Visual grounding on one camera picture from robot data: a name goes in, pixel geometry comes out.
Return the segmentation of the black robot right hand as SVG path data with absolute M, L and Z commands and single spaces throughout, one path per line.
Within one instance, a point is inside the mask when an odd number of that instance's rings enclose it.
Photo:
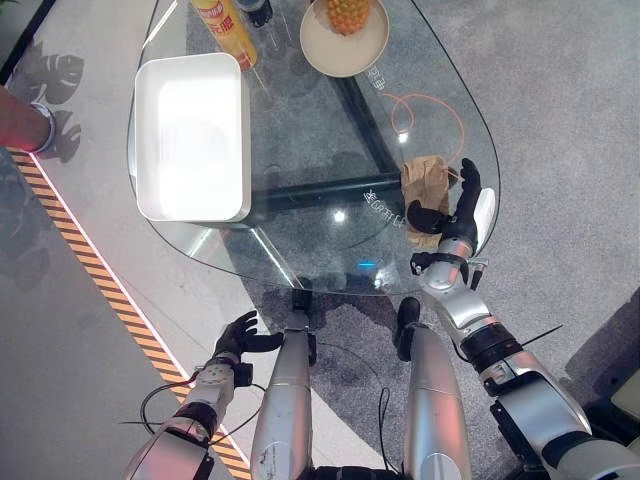
M 459 177 L 461 194 L 455 211 L 450 212 L 450 172 L 444 159 L 416 157 L 404 164 L 401 170 L 404 215 L 413 244 L 435 249 L 444 240 L 460 238 L 473 251 L 482 249 L 495 214 L 495 191 L 482 186 L 480 171 L 469 158 L 462 159 Z

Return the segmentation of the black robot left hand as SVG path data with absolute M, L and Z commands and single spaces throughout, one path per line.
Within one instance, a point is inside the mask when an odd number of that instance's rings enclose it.
M 284 334 L 259 334 L 257 311 L 251 310 L 227 324 L 215 344 L 213 360 L 237 365 L 244 353 L 266 353 L 278 349 Z

